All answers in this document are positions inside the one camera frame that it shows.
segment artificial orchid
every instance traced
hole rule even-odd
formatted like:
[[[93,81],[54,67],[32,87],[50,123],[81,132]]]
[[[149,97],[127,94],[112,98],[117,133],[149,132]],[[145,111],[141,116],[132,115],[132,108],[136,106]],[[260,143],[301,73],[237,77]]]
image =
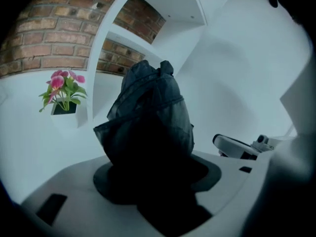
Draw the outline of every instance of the artificial orchid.
[[[43,108],[39,112],[42,112],[46,105],[50,103],[58,104],[64,111],[69,110],[69,102],[80,104],[80,100],[74,97],[85,98],[87,95],[85,89],[80,87],[76,82],[85,82],[84,76],[77,76],[73,71],[55,71],[50,77],[48,83],[48,89],[45,93],[39,95],[43,99]]]

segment potted plant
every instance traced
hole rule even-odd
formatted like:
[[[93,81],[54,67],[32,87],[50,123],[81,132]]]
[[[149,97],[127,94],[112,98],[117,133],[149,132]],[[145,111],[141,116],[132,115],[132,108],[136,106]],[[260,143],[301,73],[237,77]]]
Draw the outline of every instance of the potted plant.
[[[76,115],[77,105],[81,104],[78,98],[86,98],[85,89],[80,87],[77,82],[84,83],[84,76],[77,76],[73,71],[55,71],[47,81],[47,91],[39,97],[42,97],[43,108],[53,104],[51,116],[58,125],[65,125],[67,128],[77,128],[78,119]]]

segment flower petal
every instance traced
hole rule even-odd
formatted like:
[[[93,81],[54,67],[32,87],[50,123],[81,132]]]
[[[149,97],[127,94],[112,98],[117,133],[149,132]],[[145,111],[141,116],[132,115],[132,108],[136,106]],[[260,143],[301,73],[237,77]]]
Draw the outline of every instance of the flower petal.
[[[49,101],[48,101],[47,104],[49,104],[49,103],[51,102],[51,100],[53,99],[53,97],[54,97],[57,93],[58,93],[58,90],[54,90],[54,91],[50,94],[50,96],[49,96]]]
[[[73,72],[73,71],[69,70],[69,74],[70,74],[70,76],[71,76],[72,78],[74,78],[74,79],[76,79],[76,78],[77,78],[77,75],[76,75],[76,73],[75,73],[75,72]]]
[[[60,76],[60,74],[62,73],[63,71],[62,70],[57,70],[57,71],[55,71],[52,75],[51,75],[51,79],[53,78],[53,77],[56,77],[56,76]]]
[[[53,87],[53,89],[59,89],[64,85],[64,78],[62,76],[56,76],[53,77],[50,81],[50,85]]]
[[[68,76],[68,71],[63,71],[60,75],[62,77],[67,77]]]
[[[77,81],[84,83],[85,82],[84,76],[77,76]]]

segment brick wall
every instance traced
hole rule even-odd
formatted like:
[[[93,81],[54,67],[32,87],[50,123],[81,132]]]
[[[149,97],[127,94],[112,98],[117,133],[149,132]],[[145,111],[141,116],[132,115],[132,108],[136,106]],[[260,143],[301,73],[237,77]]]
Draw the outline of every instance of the brick wall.
[[[58,68],[86,69],[98,27],[114,0],[34,0],[0,49],[0,77]],[[149,43],[165,23],[144,0],[128,0],[115,24]],[[97,69],[124,75],[144,55],[106,40]]]

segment square planter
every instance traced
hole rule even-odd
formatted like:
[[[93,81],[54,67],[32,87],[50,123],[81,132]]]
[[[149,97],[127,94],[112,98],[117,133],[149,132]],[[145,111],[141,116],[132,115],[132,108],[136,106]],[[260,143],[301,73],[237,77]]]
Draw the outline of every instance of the square planter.
[[[64,111],[58,104],[54,104],[50,116],[56,127],[64,130],[76,129],[79,126],[77,109],[77,104],[73,102],[69,103],[69,111]]]

